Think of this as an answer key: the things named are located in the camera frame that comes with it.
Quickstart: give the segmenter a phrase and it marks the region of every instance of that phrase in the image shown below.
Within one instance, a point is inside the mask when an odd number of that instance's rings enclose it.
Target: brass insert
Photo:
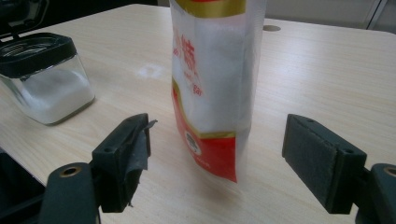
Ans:
[[[70,177],[70,176],[78,174],[80,171],[81,171],[81,167],[79,167],[79,166],[71,166],[71,167],[65,168],[61,172],[60,176],[61,177]]]

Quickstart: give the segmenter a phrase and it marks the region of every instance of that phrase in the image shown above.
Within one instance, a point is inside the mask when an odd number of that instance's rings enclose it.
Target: red label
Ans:
[[[177,128],[183,141],[190,149],[191,155],[197,164],[213,175],[229,179],[236,183],[235,173],[235,137],[199,137],[197,133],[185,120],[183,109],[180,107],[178,88],[173,88],[173,102],[177,120]]]

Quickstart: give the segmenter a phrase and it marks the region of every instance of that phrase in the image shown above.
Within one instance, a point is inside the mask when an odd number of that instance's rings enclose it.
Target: sugar bag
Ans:
[[[238,182],[246,165],[266,0],[170,0],[177,128],[198,165]]]

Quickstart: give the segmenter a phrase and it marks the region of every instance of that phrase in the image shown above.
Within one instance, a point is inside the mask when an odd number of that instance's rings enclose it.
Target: white bag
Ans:
[[[170,0],[173,102],[197,164],[237,182],[246,164],[266,0]]]

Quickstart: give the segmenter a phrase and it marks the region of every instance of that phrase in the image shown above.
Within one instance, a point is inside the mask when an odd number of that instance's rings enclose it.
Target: table surface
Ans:
[[[266,20],[247,184],[229,194],[207,182],[184,146],[171,100],[170,9],[132,5],[37,32],[71,36],[96,94],[71,119],[25,117],[0,87],[0,147],[43,183],[54,169],[91,160],[124,119],[147,112],[152,156],[134,208],[103,223],[354,223],[328,215],[281,157],[287,115],[315,119],[368,154],[366,167],[396,162],[395,35]]]

